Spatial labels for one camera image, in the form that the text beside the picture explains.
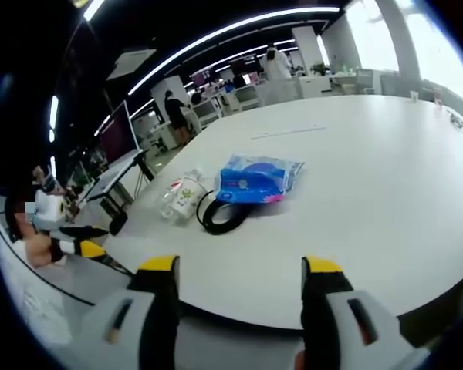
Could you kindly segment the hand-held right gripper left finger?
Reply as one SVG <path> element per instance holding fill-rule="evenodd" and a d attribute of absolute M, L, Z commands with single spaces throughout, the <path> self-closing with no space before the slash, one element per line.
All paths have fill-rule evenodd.
<path fill-rule="evenodd" d="M 96 304 L 67 347 L 67 368 L 175 369 L 179 266 L 177 255 L 152 257 Z"/>

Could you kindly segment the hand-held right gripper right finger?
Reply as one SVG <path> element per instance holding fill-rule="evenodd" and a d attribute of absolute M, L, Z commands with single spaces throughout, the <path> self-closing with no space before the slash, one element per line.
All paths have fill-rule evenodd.
<path fill-rule="evenodd" d="M 337 263 L 303 257 L 301 299 L 301 369 L 421 366 L 421 350 L 400 333 L 399 320 L 370 294 L 354 289 Z"/>

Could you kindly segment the person's left hand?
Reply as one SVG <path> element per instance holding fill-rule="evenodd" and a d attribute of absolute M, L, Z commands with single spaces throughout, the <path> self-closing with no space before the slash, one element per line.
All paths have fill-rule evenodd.
<path fill-rule="evenodd" d="M 25 238 L 26 260 L 33 268 L 45 267 L 60 261 L 64 253 L 50 236 L 32 234 Z"/>

